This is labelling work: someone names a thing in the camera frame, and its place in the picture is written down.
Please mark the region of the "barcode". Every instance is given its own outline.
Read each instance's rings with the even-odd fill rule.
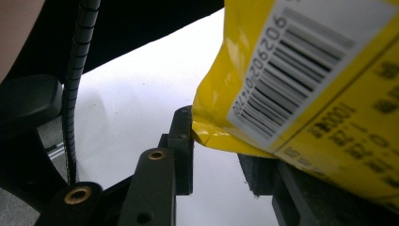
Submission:
[[[290,8],[273,20],[274,27],[264,29],[230,113],[266,140],[292,119],[355,45]]]

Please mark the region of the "white surface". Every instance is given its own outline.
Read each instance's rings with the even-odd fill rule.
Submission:
[[[222,41],[223,11],[83,76],[75,112],[81,181],[108,188],[157,146],[176,109],[192,105]],[[177,225],[278,225],[270,197],[255,198],[237,155],[196,144],[194,193],[177,198]]]

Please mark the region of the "white label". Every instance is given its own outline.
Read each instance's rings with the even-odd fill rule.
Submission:
[[[392,18],[376,0],[278,0],[228,120],[267,149]]]

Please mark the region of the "yellow plastic packaging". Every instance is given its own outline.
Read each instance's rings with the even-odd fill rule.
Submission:
[[[226,0],[197,142],[277,157],[399,213],[398,6]]]

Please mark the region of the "black cable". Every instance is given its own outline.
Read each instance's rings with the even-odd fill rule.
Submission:
[[[82,0],[75,24],[68,72],[62,93],[62,134],[67,163],[68,184],[76,183],[76,154],[74,144],[74,109],[80,77],[85,67],[91,37],[101,0]]]

